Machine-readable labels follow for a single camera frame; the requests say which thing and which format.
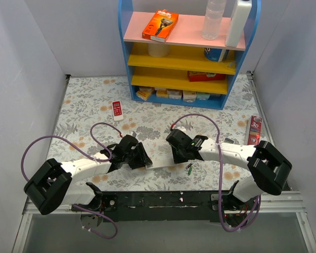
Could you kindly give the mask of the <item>white remote control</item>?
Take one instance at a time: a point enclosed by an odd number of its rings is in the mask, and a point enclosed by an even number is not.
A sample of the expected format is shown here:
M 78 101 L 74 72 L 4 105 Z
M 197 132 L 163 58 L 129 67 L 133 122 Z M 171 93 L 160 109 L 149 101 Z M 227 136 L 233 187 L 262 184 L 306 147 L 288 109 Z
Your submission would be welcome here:
M 166 160 L 154 160 L 152 164 L 146 165 L 146 170 L 154 170 L 154 169 L 160 169 L 165 167 L 170 167 L 174 165 L 173 159 L 166 159 Z

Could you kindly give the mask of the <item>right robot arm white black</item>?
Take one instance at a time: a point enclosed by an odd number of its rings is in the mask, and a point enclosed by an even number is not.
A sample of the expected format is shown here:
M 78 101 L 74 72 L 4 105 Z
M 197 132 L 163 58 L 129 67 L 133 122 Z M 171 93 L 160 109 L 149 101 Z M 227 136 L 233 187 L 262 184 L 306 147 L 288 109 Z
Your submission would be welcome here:
M 279 196 L 292 169 L 289 160 L 268 141 L 262 140 L 257 145 L 217 144 L 203 135 L 190 138 L 179 129 L 172 130 L 166 141 L 175 163 L 218 161 L 248 170 L 251 176 L 235 182 L 224 197 L 236 210 L 263 193 Z

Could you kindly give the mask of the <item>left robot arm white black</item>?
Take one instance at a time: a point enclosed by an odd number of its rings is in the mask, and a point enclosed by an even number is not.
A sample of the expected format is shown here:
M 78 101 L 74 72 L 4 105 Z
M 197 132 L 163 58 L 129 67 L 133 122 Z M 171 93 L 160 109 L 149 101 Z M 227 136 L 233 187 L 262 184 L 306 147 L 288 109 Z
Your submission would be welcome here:
M 61 205 L 77 209 L 103 211 L 107 204 L 102 191 L 85 179 L 108 174 L 127 164 L 131 169 L 152 165 L 144 146 L 135 137 L 126 135 L 119 143 L 111 144 L 94 156 L 68 162 L 46 160 L 27 180 L 24 192 L 42 215 Z

